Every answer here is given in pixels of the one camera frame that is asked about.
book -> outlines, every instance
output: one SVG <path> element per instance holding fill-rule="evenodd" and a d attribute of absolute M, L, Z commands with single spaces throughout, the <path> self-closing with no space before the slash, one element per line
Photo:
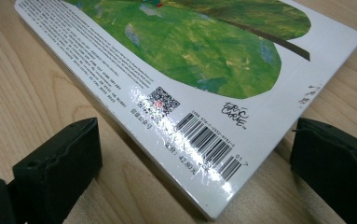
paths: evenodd
<path fill-rule="evenodd" d="M 290 0 L 15 8 L 210 220 L 357 47 L 357 31 Z"/>

qr code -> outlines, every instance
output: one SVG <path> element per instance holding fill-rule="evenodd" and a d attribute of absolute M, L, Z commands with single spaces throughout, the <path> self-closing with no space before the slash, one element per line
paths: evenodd
<path fill-rule="evenodd" d="M 170 114 L 178 105 L 180 103 L 161 87 L 152 91 L 151 94 L 138 104 L 155 121 L 159 121 Z"/>

barcode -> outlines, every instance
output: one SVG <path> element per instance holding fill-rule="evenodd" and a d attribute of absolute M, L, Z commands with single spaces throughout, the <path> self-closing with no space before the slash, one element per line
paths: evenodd
<path fill-rule="evenodd" d="M 176 126 L 175 131 L 186 138 L 203 158 L 206 167 L 215 168 L 232 150 L 232 147 L 207 127 L 192 113 L 186 115 Z M 218 169 L 225 181 L 228 181 L 241 167 L 241 163 L 230 157 Z"/>

wooden table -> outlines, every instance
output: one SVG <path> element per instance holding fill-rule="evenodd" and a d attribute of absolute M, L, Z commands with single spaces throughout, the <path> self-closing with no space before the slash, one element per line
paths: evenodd
<path fill-rule="evenodd" d="M 357 1 L 299 0 L 357 29 Z M 206 222 L 178 189 L 86 92 L 13 9 L 0 0 L 0 178 L 76 120 L 99 119 L 103 168 L 66 223 Z M 303 117 L 357 137 L 357 50 Z M 341 219 L 290 171 L 286 134 L 217 223 L 339 223 Z"/>

wood grain surface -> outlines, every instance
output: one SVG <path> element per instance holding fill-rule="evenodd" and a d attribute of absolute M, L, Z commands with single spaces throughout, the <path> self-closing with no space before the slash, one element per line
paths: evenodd
<path fill-rule="evenodd" d="M 357 1 L 298 0 L 357 30 Z M 200 212 L 0 0 L 0 178 L 66 125 L 99 119 L 103 168 L 65 223 L 205 223 Z M 357 137 L 357 50 L 303 117 Z M 289 165 L 286 134 L 215 223 L 342 223 Z"/>

